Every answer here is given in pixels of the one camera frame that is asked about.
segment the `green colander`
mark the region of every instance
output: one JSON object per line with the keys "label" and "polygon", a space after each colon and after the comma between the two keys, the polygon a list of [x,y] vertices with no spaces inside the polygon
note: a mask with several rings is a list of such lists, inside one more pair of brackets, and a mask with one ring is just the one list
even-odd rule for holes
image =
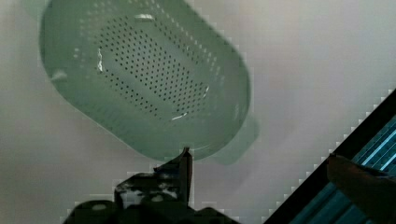
{"label": "green colander", "polygon": [[66,101],[152,159],[210,156],[248,112],[241,57],[183,0],[53,0],[40,52]]}

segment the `plastic colander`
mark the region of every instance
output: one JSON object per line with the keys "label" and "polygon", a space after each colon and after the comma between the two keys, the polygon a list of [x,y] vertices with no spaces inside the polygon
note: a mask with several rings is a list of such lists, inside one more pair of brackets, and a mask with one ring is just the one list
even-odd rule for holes
{"label": "plastic colander", "polygon": [[210,156],[248,112],[241,57],[182,0],[53,0],[40,52],[67,102],[152,159]]}

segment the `black object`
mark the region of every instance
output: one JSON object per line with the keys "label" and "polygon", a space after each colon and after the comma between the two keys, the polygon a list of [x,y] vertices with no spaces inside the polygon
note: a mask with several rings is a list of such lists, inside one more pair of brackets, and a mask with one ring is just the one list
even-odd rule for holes
{"label": "black object", "polygon": [[188,207],[192,157],[187,147],[175,159],[117,185],[115,202],[78,205],[64,224],[237,224],[213,208]]}

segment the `colander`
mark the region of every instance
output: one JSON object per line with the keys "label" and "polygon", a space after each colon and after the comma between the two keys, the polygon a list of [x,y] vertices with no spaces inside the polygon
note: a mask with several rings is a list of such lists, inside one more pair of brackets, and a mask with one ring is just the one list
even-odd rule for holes
{"label": "colander", "polygon": [[183,0],[53,0],[40,52],[67,102],[155,160],[214,154],[248,112],[241,57]]}

